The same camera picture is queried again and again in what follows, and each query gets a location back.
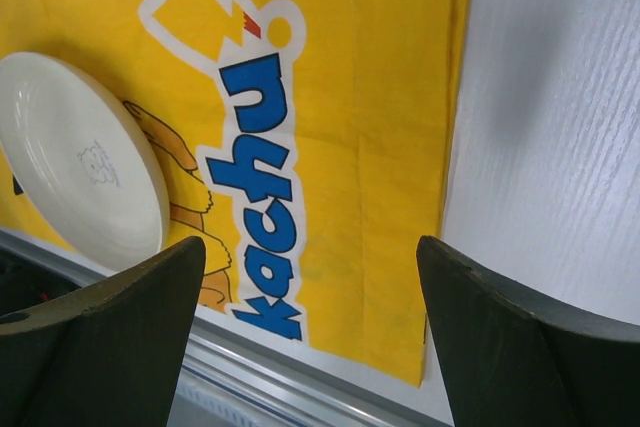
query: cartoon character illustration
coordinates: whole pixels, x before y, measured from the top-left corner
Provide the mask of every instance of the cartoon character illustration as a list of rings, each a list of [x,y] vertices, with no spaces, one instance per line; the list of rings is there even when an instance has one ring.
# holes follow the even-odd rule
[[[172,230],[180,238],[199,235],[206,244],[207,265],[198,301],[224,312],[224,306],[231,301],[227,274],[231,256],[224,243],[207,231],[204,214],[214,203],[200,178],[198,164],[175,130],[139,105],[127,100],[123,104],[142,128],[162,168],[171,202]]]
[[[306,211],[302,184],[294,170],[298,152],[293,95],[293,64],[304,50],[307,37],[302,11],[293,0],[269,0],[259,7],[252,0],[142,0],[138,17],[148,34],[194,69],[193,75],[204,74],[213,81],[211,90],[217,90],[220,107],[224,108],[225,121],[218,124],[222,143],[214,146],[203,138],[192,155],[166,124],[128,105],[158,147],[163,168],[171,172],[167,178],[189,183],[188,190],[175,189],[176,195],[181,190],[195,192],[195,184],[199,184],[201,198],[172,198],[172,218],[177,225],[210,235],[202,226],[202,213],[211,208],[211,194],[206,189],[230,198],[240,237],[233,246],[238,262],[238,295],[233,302],[222,301],[226,303],[225,312],[286,338],[306,341],[306,311],[296,301],[302,284],[299,257],[306,243]],[[206,35],[194,25],[206,25]],[[212,165],[228,163],[235,155],[234,146],[240,144],[255,159],[254,174],[277,177],[284,191],[266,195],[262,182],[252,177],[251,183],[256,185],[247,196],[246,190],[237,185],[242,176],[224,168],[221,175],[226,172],[226,181],[215,181]],[[272,149],[270,154],[265,153],[265,146]],[[281,153],[285,153],[281,161],[274,160]],[[278,174],[261,174],[265,164],[278,169]],[[274,209],[281,215],[275,215]],[[280,223],[269,224],[269,219],[276,217]],[[283,219],[295,225],[284,225]],[[208,266],[212,255],[218,262],[218,254],[208,252]],[[215,275],[222,283],[225,265],[219,264],[215,267],[219,274]],[[216,286],[212,292],[215,288],[218,293],[223,290],[213,280],[205,279],[208,285]]]
[[[96,144],[78,154],[84,171],[93,184],[115,183],[116,176]]]

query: white outline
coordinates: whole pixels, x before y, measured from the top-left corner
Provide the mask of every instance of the white outline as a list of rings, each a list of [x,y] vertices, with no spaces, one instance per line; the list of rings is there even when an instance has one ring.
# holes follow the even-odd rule
[[[236,248],[236,260],[239,264],[238,272],[240,279],[236,298],[239,299],[264,296],[264,294],[253,284],[244,267],[240,268],[240,266],[243,266],[242,260],[244,259],[244,251],[251,243],[251,237],[244,226],[242,215],[243,210],[250,206],[252,209],[264,212],[271,199],[267,199],[267,201],[264,202],[250,204],[246,199],[244,192],[216,185],[211,180],[206,159],[215,158],[231,161],[231,148],[233,142],[236,137],[241,134],[236,121],[234,103],[236,105],[242,105],[240,104],[242,102],[241,99],[245,100],[245,104],[255,102],[255,96],[253,102],[249,101],[251,94],[240,94],[232,100],[232,98],[227,95],[224,85],[222,84],[219,70],[220,68],[228,65],[248,61],[264,55],[273,54],[275,52],[279,54],[280,68],[282,71],[281,80],[287,101],[287,116],[279,126],[269,132],[260,134],[259,137],[286,147],[289,149],[290,153],[281,170],[278,171],[270,168],[269,166],[260,166],[260,168],[266,172],[277,173],[278,175],[291,180],[293,201],[287,202],[283,199],[280,200],[286,205],[296,219],[298,232],[295,246],[292,250],[284,254],[284,256],[291,261],[294,277],[290,281],[289,292],[283,299],[300,312],[300,315],[294,317],[293,320],[300,323],[302,341],[304,343],[308,343],[309,336],[307,332],[306,310],[295,301],[302,283],[302,279],[300,277],[299,257],[304,250],[307,233],[302,185],[294,170],[294,166],[298,159],[298,151],[296,149],[294,138],[295,108],[293,104],[293,63],[302,53],[306,42],[307,30],[302,12],[291,0],[271,0],[262,9],[257,9],[251,0],[217,0],[220,6],[229,15],[232,14],[233,3],[236,2],[242,10],[261,27],[262,38],[258,39],[253,34],[243,30],[242,46],[239,46],[230,39],[225,38],[222,43],[219,58],[211,59],[180,41],[154,17],[155,12],[162,7],[166,1],[167,0],[143,0],[138,7],[138,16],[140,17],[142,25],[149,34],[151,34],[175,57],[213,79],[225,106],[226,121],[224,123],[222,148],[217,149],[207,145],[199,145],[196,149],[196,159],[198,162],[198,168],[207,187],[213,192],[228,195],[233,198],[234,222],[241,235],[241,241]],[[292,33],[290,42],[284,48],[280,49],[274,47],[267,39],[267,27],[269,23],[273,19],[279,17],[287,20]],[[269,300],[273,303],[276,299],[269,298]],[[255,313],[255,311],[245,302],[234,302],[232,304],[228,304],[225,309],[227,314],[231,314],[231,310]]]

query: pikachu tail graphic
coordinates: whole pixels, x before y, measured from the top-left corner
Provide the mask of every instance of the pikachu tail graphic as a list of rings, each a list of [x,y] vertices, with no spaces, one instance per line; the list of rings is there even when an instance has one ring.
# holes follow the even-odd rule
[[[217,16],[224,24],[224,37],[220,40],[217,54],[207,56],[178,39],[164,26],[156,13],[169,0],[143,0],[138,7],[138,16],[145,30],[177,58],[196,70],[218,79],[218,69],[224,65],[243,60],[249,50],[272,53],[277,50],[281,56],[293,62],[298,58],[306,41],[306,23],[302,12],[291,0],[271,0],[257,9],[251,0],[216,0],[224,14]],[[284,36],[265,35],[271,31],[287,31]]]

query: yellow cloth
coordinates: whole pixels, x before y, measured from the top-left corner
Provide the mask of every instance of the yellow cloth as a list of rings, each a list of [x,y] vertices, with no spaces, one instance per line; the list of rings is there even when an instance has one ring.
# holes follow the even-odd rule
[[[414,252],[439,230],[467,2],[0,0],[0,55],[61,58],[124,101],[167,178],[170,242],[206,238],[206,305],[417,385]],[[233,145],[262,159],[246,192]],[[68,248],[4,161],[0,202],[1,226]]]

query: printed logo on plate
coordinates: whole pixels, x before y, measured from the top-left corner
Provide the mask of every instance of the printed logo on plate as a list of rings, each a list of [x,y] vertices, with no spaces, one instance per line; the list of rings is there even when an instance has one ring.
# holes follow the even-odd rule
[[[120,187],[116,169],[97,140],[78,153],[78,160],[92,184],[114,184],[118,188]]]

